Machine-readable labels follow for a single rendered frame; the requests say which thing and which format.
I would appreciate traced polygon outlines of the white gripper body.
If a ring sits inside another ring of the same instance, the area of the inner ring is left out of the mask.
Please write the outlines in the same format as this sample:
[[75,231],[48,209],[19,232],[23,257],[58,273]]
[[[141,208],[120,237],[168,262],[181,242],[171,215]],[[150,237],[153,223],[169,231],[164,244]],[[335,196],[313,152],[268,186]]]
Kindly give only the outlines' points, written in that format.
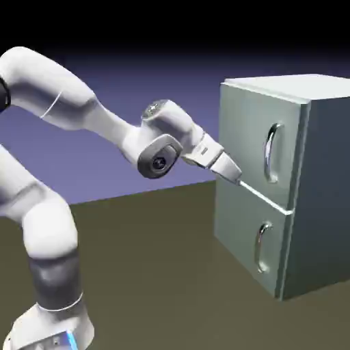
[[217,160],[210,166],[210,171],[232,183],[238,183],[242,175],[239,166],[226,152],[222,152],[219,155]]

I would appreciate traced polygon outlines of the large grey-green cabinet door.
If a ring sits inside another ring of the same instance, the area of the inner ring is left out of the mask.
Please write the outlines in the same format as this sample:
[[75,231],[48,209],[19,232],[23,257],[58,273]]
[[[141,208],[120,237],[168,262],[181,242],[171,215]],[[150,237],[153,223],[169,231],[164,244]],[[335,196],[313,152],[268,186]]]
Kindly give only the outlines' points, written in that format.
[[[286,210],[293,207],[308,107],[305,98],[264,88],[230,82],[220,87],[220,144],[241,168],[243,181]],[[269,183],[264,145],[274,123],[283,127],[273,141],[272,169],[278,181]]]

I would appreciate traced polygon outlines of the small grey-green cabinet door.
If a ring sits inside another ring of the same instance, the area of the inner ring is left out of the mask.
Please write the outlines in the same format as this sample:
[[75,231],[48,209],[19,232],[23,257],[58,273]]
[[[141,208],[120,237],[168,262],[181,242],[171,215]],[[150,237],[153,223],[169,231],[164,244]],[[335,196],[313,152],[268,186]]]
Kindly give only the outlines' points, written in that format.
[[[262,260],[269,270],[257,272],[254,263],[256,233],[264,221],[272,229],[265,233]],[[273,297],[282,297],[287,236],[293,213],[281,213],[246,189],[225,180],[216,181],[215,236]]]

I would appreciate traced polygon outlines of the grey-green cabinet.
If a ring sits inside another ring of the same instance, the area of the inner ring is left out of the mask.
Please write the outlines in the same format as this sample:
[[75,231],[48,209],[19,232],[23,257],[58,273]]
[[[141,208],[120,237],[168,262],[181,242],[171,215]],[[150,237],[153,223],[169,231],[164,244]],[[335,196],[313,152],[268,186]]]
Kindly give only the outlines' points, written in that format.
[[282,208],[250,185],[246,189],[281,213],[293,213],[280,300],[349,280],[350,78],[306,74],[224,82],[309,101],[292,209]]

